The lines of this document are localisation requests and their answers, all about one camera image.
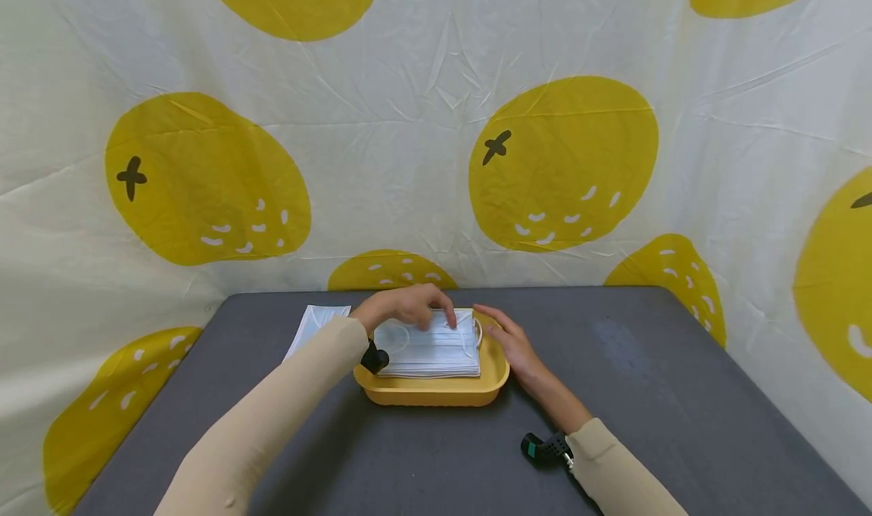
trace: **wrist-worn device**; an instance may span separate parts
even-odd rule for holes
[[[372,338],[370,338],[369,348],[367,348],[366,352],[363,354],[360,364],[363,365],[367,371],[373,374],[378,374],[378,372],[386,367],[389,362],[391,362],[391,357],[387,355],[386,351],[376,348],[376,343],[374,343]]]
[[[556,432],[545,442],[533,434],[526,434],[521,441],[521,452],[537,466],[554,465],[558,461],[566,464],[567,471],[572,471],[575,466],[572,449],[569,449],[562,432]]]

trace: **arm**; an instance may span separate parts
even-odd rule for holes
[[[350,317],[334,317],[206,431],[182,460],[155,516],[242,516],[264,471],[321,398],[360,362],[372,332],[390,317],[421,328],[430,305],[451,300],[432,285],[374,294]]]
[[[567,434],[575,466],[572,474],[605,516],[687,516],[681,505],[629,449],[594,418],[535,355],[527,334],[495,308],[476,304],[500,326],[489,326],[512,372],[551,420]]]

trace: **beige sleeve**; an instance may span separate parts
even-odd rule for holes
[[[566,437],[572,474],[604,516],[687,516],[648,469],[599,419]]]
[[[334,317],[206,431],[155,515],[246,514],[263,472],[368,345],[360,321]]]

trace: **wrist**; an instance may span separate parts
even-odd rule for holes
[[[351,310],[349,317],[360,321],[367,333],[372,333],[379,325],[391,317],[390,310],[385,308],[380,293],[373,294],[372,297],[364,300],[360,306]]]

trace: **yellow plastic container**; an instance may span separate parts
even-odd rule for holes
[[[478,348],[481,376],[478,378],[381,378],[358,365],[354,379],[369,400],[383,406],[487,406],[509,379],[509,362],[503,348],[487,334],[494,320],[474,313],[486,329]]]

